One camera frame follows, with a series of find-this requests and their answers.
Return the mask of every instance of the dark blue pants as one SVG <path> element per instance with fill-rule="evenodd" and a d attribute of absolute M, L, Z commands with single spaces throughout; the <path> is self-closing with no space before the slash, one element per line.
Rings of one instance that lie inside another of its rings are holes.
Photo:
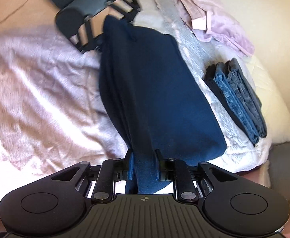
<path fill-rule="evenodd" d="M 156 181 L 155 149 L 188 165 L 222 155 L 221 129 L 175 39 L 111 16 L 103 33 L 101 98 L 134 151 L 134 178 L 125 192 L 151 194 L 168 184 Z"/>

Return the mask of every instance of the bed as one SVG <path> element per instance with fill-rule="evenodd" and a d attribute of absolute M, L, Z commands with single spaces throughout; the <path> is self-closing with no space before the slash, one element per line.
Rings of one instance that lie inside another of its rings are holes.
<path fill-rule="evenodd" d="M 172 0 L 139 0 L 134 24 L 173 35 L 206 95 L 228 149 L 210 162 L 231 172 L 266 162 L 273 143 L 290 140 L 290 114 L 274 82 L 253 56 L 239 59 L 262 101 L 268 137 L 253 147 L 230 123 L 202 81 L 205 67 L 236 57 L 219 42 L 201 44 L 172 8 Z M 0 199 L 9 191 L 79 161 L 101 164 L 127 147 L 98 92 L 99 54 L 80 54 L 54 27 L 48 0 L 0 0 Z M 101 31 L 102 16 L 93 25 Z"/>

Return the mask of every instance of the metal screw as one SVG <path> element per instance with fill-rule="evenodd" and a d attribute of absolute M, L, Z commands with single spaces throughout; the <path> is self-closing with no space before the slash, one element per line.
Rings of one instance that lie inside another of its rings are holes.
<path fill-rule="evenodd" d="M 193 192 L 186 191 L 181 193 L 180 197 L 183 198 L 184 200 L 193 200 L 196 197 L 196 195 Z"/>
<path fill-rule="evenodd" d="M 107 192 L 100 191 L 94 194 L 93 197 L 97 200 L 105 200 L 109 197 L 109 194 Z"/>

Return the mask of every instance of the blue jeans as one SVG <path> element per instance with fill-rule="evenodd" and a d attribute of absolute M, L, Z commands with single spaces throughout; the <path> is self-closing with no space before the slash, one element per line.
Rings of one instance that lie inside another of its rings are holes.
<path fill-rule="evenodd" d="M 231 88 L 225 75 L 224 63 L 218 63 L 214 75 L 214 81 L 223 92 L 230 109 L 234 112 L 234 114 L 239 118 L 239 120 L 243 124 L 248 138 L 253 144 L 256 144 L 259 141 L 260 134 L 257 131 L 257 128 L 253 123 L 251 117 L 246 112 L 243 104 L 237 98 L 234 90 Z"/>
<path fill-rule="evenodd" d="M 267 135 L 267 128 L 264 117 L 261 113 L 261 102 L 249 82 L 245 79 L 238 61 L 233 58 L 227 63 L 228 83 L 235 92 L 236 97 L 240 100 L 247 114 L 252 119 L 260 137 Z"/>

